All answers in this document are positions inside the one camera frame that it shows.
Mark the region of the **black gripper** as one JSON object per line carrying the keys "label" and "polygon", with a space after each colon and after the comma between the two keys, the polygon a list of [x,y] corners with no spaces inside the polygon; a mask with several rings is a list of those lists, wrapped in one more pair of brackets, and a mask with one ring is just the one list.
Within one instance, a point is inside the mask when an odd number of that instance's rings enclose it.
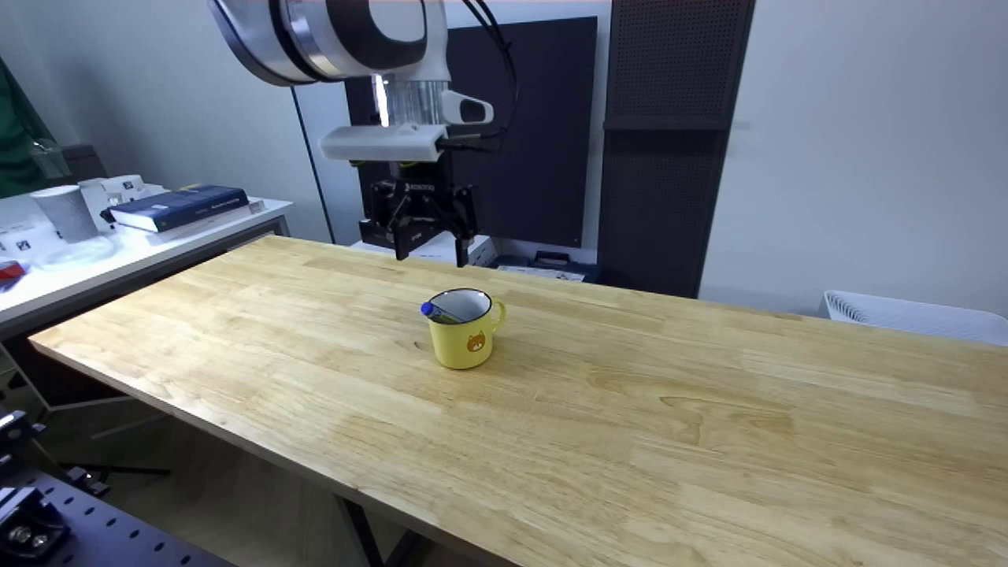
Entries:
{"label": "black gripper", "polygon": [[394,259],[410,259],[414,230],[431,228],[450,230],[456,266],[470,263],[473,190],[460,186],[444,165],[381,165],[368,197],[368,218],[392,230]]}

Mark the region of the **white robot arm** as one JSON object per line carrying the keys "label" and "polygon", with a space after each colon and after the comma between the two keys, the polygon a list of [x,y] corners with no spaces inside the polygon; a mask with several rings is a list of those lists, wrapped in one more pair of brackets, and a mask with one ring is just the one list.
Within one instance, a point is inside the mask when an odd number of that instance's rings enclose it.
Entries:
{"label": "white robot arm", "polygon": [[450,232],[453,262],[470,262],[479,232],[473,190],[453,182],[444,159],[496,124],[496,104],[453,88],[444,0],[209,0],[209,10],[261,83],[374,83],[385,95],[379,120],[332,129],[325,154],[387,170],[387,215],[365,218],[365,228],[398,259],[431,232]]}

